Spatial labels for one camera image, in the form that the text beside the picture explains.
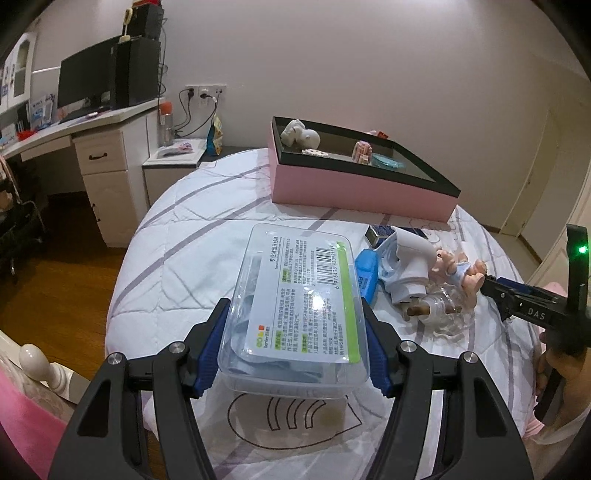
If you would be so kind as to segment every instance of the transparent plastic object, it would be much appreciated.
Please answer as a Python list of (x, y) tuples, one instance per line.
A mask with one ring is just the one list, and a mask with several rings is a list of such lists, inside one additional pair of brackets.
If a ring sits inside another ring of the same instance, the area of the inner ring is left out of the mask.
[[(292, 308), (285, 313), (282, 292), (288, 289)], [(286, 316), (287, 322), (278, 320)], [(364, 385), (367, 337), (349, 241), (330, 233), (255, 225), (217, 361), (226, 385), (246, 393), (335, 399)]]
[[(420, 315), (417, 319), (429, 327), (435, 336), (458, 335), (474, 322), (474, 311), (466, 308), (465, 298), (464, 292), (454, 285), (432, 285), (427, 290), (427, 296), (414, 303), (428, 305), (431, 312), (429, 315)], [(462, 312), (445, 313), (447, 306), (460, 306)]]

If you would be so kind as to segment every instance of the pink box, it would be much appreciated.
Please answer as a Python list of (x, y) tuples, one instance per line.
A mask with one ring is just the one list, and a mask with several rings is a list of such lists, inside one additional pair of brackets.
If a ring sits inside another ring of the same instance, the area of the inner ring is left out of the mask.
[(427, 178), (434, 178), (434, 181), (346, 160), (294, 152), (293, 149), (284, 147), (279, 138), (279, 132), (283, 131), (282, 124), (285, 124), (285, 121), (288, 122), (289, 119), (275, 117), (269, 130), (269, 166), (274, 203), (390, 213), (437, 222), (447, 222), (454, 211), (459, 189), (400, 145), (361, 132), (304, 121), (306, 128), (319, 132), (321, 138), (319, 150), (321, 151), (323, 132), (327, 130), (332, 136), (334, 134), (331, 132), (338, 132), (336, 135), (345, 135), (346, 142), (347, 138), (352, 138), (353, 145), (357, 140), (364, 140), (371, 144), (377, 143), (383, 148), (393, 144), (395, 150), (403, 154), (406, 161), (413, 162), (413, 171), (418, 171), (416, 170), (418, 167), (421, 171), (426, 171), (424, 175)]

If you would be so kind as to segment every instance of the clear plastic box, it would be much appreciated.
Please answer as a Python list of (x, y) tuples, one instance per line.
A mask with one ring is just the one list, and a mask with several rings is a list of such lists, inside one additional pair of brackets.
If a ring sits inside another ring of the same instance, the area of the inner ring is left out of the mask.
[(367, 337), (349, 241), (255, 225), (217, 361), (240, 392), (330, 399), (364, 385)]

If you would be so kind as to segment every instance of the white bed frame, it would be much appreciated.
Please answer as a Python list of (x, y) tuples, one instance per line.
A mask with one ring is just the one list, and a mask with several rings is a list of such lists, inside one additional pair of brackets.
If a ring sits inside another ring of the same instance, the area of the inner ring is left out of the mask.
[(0, 352), (26, 376), (43, 383), (61, 398), (78, 404), (90, 382), (68, 367), (49, 363), (39, 348), (30, 343), (20, 346), (0, 330)]

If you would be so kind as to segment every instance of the computer monitor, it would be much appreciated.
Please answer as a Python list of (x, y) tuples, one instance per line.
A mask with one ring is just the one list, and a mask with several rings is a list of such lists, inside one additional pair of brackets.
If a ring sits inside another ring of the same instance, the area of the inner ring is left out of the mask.
[(86, 98), (90, 99), (90, 107), (70, 113), (67, 119), (107, 108), (101, 105), (100, 97), (109, 91), (111, 49), (117, 45), (118, 41), (119, 37), (109, 38), (62, 60), (57, 89), (57, 107), (61, 108)]

